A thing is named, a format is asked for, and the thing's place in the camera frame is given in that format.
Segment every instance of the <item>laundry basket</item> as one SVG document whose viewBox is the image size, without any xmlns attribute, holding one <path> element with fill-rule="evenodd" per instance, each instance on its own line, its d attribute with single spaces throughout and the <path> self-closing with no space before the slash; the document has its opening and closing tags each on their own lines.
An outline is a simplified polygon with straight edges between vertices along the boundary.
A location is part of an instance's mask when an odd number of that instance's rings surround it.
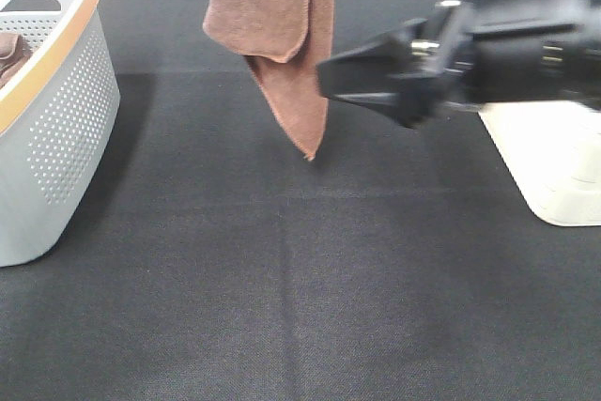
<svg viewBox="0 0 601 401">
<path fill-rule="evenodd" d="M 0 12 L 0 31 L 34 51 L 0 89 L 0 267 L 56 243 L 106 147 L 119 91 L 98 1 Z"/>
</svg>

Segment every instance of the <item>brown cloth in basket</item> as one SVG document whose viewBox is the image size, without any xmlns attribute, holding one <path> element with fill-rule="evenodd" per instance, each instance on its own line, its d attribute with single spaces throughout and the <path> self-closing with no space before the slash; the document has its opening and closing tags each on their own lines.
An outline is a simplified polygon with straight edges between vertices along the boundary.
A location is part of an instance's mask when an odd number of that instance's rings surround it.
<svg viewBox="0 0 601 401">
<path fill-rule="evenodd" d="M 203 27 L 246 56 L 271 110 L 312 160 L 326 126 L 316 63 L 331 54 L 334 0 L 210 0 Z"/>
<path fill-rule="evenodd" d="M 29 59 L 23 50 L 23 37 L 18 33 L 0 32 L 0 88 L 17 73 Z"/>
</svg>

